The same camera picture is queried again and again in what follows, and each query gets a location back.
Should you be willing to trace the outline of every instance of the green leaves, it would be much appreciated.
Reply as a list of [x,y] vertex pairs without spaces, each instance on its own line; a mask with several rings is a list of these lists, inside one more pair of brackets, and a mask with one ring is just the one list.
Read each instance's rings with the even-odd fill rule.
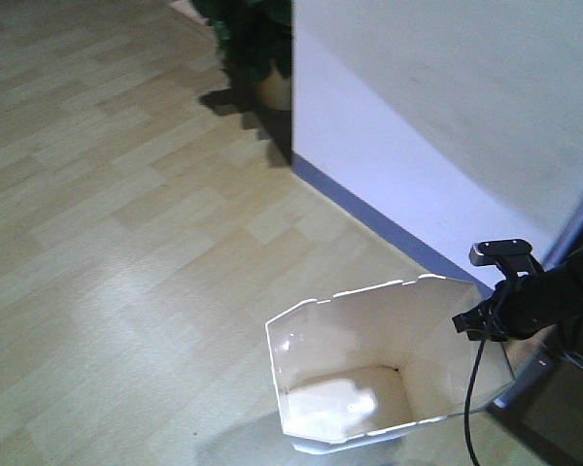
[[292,74],[291,0],[193,0],[213,26],[224,60],[253,83],[268,77],[272,64]]

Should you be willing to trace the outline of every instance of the plant pot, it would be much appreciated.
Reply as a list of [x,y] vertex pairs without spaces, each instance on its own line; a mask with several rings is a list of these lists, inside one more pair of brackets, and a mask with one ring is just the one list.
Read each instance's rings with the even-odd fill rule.
[[283,78],[276,66],[265,80],[255,86],[255,95],[260,104],[274,110],[292,109],[292,78]]

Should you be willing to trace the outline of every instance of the open cardboard box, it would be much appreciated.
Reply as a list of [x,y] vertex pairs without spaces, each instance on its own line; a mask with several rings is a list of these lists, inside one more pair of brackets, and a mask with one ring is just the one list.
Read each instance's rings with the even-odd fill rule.
[[[400,437],[463,413],[478,343],[451,317],[481,300],[474,283],[436,275],[309,299],[266,323],[283,432],[322,454]],[[479,410],[513,381],[488,342]]]

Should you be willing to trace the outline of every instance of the blue baseboard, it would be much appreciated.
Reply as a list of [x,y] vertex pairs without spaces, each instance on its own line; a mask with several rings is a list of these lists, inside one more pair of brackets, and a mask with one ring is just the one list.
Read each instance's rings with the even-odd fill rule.
[[492,290],[486,284],[480,282],[419,238],[382,215],[297,153],[293,155],[293,171],[301,179],[318,189],[324,196],[337,203],[351,216],[357,218],[433,274],[475,282],[484,296],[489,296],[492,293]]

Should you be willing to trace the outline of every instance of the white wall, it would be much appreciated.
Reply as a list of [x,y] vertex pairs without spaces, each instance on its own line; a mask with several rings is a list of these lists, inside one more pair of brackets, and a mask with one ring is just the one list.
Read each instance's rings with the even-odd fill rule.
[[488,285],[583,198],[583,2],[296,0],[294,150]]

